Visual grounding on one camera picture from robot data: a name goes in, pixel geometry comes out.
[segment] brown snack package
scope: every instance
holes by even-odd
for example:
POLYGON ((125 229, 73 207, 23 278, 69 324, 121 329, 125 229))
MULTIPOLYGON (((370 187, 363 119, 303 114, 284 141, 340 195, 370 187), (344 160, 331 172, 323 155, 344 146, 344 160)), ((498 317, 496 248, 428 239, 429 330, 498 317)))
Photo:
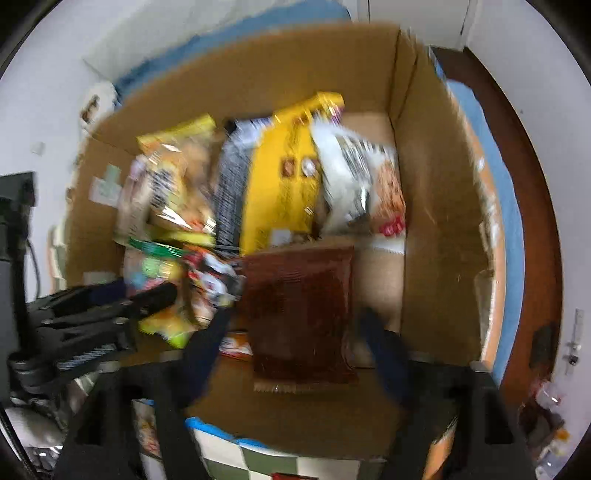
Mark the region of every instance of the brown snack package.
POLYGON ((242 259, 255 390, 299 393, 347 384, 353 247, 286 248, 242 259))

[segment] blue cloth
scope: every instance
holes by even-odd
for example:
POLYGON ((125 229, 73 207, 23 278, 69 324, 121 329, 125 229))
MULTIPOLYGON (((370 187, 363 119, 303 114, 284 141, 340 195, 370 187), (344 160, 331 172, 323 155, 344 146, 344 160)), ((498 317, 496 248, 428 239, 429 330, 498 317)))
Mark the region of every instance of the blue cloth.
POLYGON ((272 28, 299 24, 349 20, 349 11, 336 1, 306 0, 288 7, 271 8, 257 17, 249 17, 230 27, 208 35, 191 38, 153 59, 146 60, 115 82, 119 106, 133 91, 150 80, 167 73, 184 62, 194 60, 208 51, 241 38, 272 28))
POLYGON ((493 379, 497 384, 500 384, 513 349, 523 301, 525 248, 521 213, 515 198, 511 175, 503 162, 499 147, 497 147, 491 130, 488 128, 484 112, 474 93, 463 83, 448 80, 447 85, 452 90, 462 110, 464 110, 475 134, 478 136, 478 140, 482 144, 486 162, 495 181, 496 192, 501 204, 501 215, 505 230, 505 313, 503 315, 501 340, 499 341, 499 348, 492 369, 493 379))

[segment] wooden floor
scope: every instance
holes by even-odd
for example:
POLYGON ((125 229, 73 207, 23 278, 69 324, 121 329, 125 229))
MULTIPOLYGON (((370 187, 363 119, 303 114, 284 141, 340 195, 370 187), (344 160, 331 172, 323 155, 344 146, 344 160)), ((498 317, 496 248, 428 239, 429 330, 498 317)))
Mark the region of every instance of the wooden floor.
POLYGON ((530 139, 509 100, 468 49, 435 49, 447 78, 468 85, 482 105, 486 121, 511 174, 521 211, 525 242, 525 288, 521 320, 501 390, 505 401, 520 405, 537 375, 550 373, 553 361, 530 369, 534 332, 560 322, 562 266, 554 210, 544 174, 530 139))

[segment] black cable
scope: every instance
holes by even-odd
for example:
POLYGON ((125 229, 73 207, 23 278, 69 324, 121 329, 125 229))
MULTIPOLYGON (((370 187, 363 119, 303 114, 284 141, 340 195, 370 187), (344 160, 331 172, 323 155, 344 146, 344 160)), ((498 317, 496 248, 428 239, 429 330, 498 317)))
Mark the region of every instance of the black cable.
POLYGON ((4 407, 0 405, 0 423, 4 428, 4 432, 6 433, 7 440, 9 443, 14 447, 17 451, 17 455, 20 457, 22 461, 22 465, 25 468, 27 475, 29 476, 30 480, 39 480, 39 476, 37 475, 37 470, 31 463, 29 456, 27 455, 25 449, 22 446, 21 441, 19 440, 17 433, 14 431, 12 423, 10 423, 10 419, 6 414, 6 410, 4 407))
POLYGON ((37 282, 37 291, 35 292, 35 298, 38 299, 41 296, 41 274, 39 273, 39 264, 37 263, 37 257, 35 251, 31 245, 31 241, 27 238, 27 247, 31 252, 31 258, 33 259, 33 268, 35 268, 35 279, 37 282))

